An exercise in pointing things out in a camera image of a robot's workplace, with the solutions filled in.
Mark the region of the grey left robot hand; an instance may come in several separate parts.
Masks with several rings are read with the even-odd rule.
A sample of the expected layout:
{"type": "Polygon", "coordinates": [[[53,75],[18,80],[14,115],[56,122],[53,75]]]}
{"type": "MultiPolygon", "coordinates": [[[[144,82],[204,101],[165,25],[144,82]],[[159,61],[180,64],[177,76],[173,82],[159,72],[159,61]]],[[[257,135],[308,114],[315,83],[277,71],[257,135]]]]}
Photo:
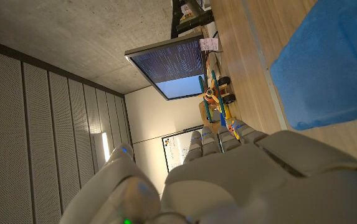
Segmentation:
{"type": "Polygon", "coordinates": [[[357,223],[357,159],[291,131],[243,121],[191,135],[161,192],[128,144],[78,192],[62,223],[357,223]]]}

